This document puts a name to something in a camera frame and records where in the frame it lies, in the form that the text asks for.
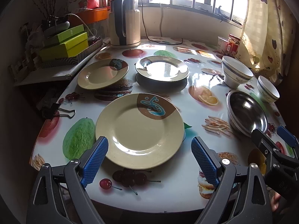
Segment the bowl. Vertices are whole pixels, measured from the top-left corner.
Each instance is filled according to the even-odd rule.
[[[279,92],[275,86],[265,77],[258,78],[259,98],[267,103],[274,103],[279,99]]]
[[[268,120],[262,107],[247,93],[231,91],[226,98],[228,119],[232,128],[250,137],[254,129],[266,133]]]
[[[247,66],[229,56],[223,56],[222,70],[225,84],[233,89],[240,84],[247,83],[253,77],[252,71]]]

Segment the orange tray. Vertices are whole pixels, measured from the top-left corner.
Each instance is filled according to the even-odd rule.
[[[84,23],[86,24],[92,24],[94,22],[98,22],[100,20],[104,20],[108,18],[108,11],[107,8],[97,8],[92,10],[87,10],[81,13],[77,13],[79,18],[81,18]],[[71,23],[71,26],[78,26],[82,24],[82,22],[75,16],[69,16],[69,22]]]

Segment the curtain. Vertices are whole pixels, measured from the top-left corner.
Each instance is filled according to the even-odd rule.
[[[284,0],[248,0],[236,55],[274,85],[287,75],[295,39],[296,19]]]

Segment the window sill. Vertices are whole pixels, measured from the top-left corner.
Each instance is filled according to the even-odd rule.
[[[219,20],[221,20],[221,18],[222,18],[221,16],[219,16],[217,14],[213,14],[213,13],[210,13],[208,11],[201,10],[201,9],[196,9],[196,8],[191,8],[191,7],[186,7],[186,6],[180,6],[180,5],[173,5],[173,4],[161,4],[161,5],[164,8],[174,8],[174,9],[181,9],[181,10],[191,11],[191,12],[195,12],[195,13],[204,14],[204,15],[207,15],[207,16],[219,19]],[[143,6],[144,7],[160,7],[160,4],[159,3],[143,3]],[[226,18],[222,18],[222,21],[227,22],[231,25],[234,25],[234,26],[242,29],[241,25],[239,25],[239,24],[237,24],[233,21],[230,21]]]

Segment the stainless steel bowl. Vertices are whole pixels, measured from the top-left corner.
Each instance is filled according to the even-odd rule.
[[[250,137],[254,129],[266,133],[268,120],[254,98],[241,91],[231,91],[226,98],[229,123],[233,129]]]

